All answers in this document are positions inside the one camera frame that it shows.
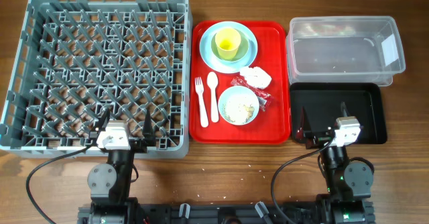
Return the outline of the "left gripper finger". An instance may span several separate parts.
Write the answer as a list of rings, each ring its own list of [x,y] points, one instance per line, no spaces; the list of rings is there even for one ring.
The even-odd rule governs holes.
[[[103,131],[106,128],[109,120],[110,120],[110,110],[105,109],[104,113],[97,121],[96,131]]]
[[[145,111],[145,118],[143,121],[142,134],[144,138],[152,138],[153,137],[153,127],[151,125],[151,115],[149,110]]]

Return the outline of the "red snack wrapper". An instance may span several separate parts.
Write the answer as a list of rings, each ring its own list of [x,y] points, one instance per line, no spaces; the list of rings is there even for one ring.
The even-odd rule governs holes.
[[[273,97],[269,93],[249,85],[243,78],[239,76],[236,76],[235,78],[232,79],[231,85],[242,86],[242,87],[247,87],[248,89],[251,89],[256,94],[259,101],[259,108],[262,111],[266,111],[267,107],[270,106],[273,101]]]

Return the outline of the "rice and food scraps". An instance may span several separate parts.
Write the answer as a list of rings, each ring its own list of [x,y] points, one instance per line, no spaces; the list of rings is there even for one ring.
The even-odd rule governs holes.
[[[247,95],[233,95],[225,103],[224,111],[228,121],[243,125],[252,118],[255,105]]]

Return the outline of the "white paper napkin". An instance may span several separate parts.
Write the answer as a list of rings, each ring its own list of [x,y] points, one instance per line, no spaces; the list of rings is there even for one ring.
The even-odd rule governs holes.
[[[266,89],[272,80],[271,76],[258,66],[253,68],[244,66],[240,69],[239,74],[248,85],[257,89]]]

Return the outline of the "light blue small bowl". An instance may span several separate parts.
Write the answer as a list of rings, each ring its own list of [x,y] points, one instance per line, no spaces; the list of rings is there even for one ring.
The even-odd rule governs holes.
[[[218,101],[219,113],[221,114],[221,117],[226,122],[232,125],[235,125],[234,123],[231,123],[230,121],[227,120],[227,117],[224,111],[225,103],[227,102],[229,97],[233,95],[247,95],[251,99],[251,102],[255,105],[255,111],[253,113],[252,118],[246,124],[252,122],[257,117],[257,114],[259,113],[259,101],[256,94],[251,89],[248,89],[247,87],[242,87],[242,86],[229,87],[222,92]]]

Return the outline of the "white plastic fork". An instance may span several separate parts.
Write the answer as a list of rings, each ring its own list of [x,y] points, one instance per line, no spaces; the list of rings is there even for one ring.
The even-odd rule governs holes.
[[[195,91],[198,95],[198,104],[199,104],[199,111],[200,111],[200,124],[202,127],[208,127],[208,117],[206,113],[206,107],[204,104],[204,98],[203,98],[203,92],[204,92],[204,86],[202,83],[202,79],[200,77],[196,77],[195,79]]]

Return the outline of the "white plastic spoon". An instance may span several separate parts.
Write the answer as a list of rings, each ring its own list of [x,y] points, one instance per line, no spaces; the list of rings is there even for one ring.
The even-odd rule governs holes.
[[[216,96],[216,88],[219,80],[215,72],[210,72],[207,76],[207,85],[210,89],[210,118],[213,123],[219,121],[219,110]]]

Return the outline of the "yellow plastic cup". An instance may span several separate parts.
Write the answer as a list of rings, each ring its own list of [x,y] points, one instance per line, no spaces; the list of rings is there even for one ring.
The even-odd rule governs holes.
[[[240,33],[232,27],[223,27],[214,38],[219,56],[223,60],[232,60],[241,44]]]

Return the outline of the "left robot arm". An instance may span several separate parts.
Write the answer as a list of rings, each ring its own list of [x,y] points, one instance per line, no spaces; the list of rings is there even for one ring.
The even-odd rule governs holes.
[[[137,198],[129,196],[134,182],[132,173],[137,172],[135,154],[144,153],[156,142],[149,111],[145,112],[142,134],[142,138],[130,140],[126,122],[111,121],[109,110],[89,131],[91,143],[108,153],[108,157],[106,163],[96,165],[88,174],[92,202],[83,223],[149,223]]]

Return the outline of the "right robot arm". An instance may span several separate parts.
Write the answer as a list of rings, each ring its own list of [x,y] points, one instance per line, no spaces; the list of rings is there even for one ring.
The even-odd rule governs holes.
[[[321,223],[374,223],[373,204],[367,199],[375,168],[362,157],[348,157],[346,147],[357,141],[363,127],[345,103],[341,109],[343,116],[322,131],[313,130],[305,108],[301,110],[298,139],[319,151],[318,166],[328,189],[328,194],[316,197],[317,216]]]

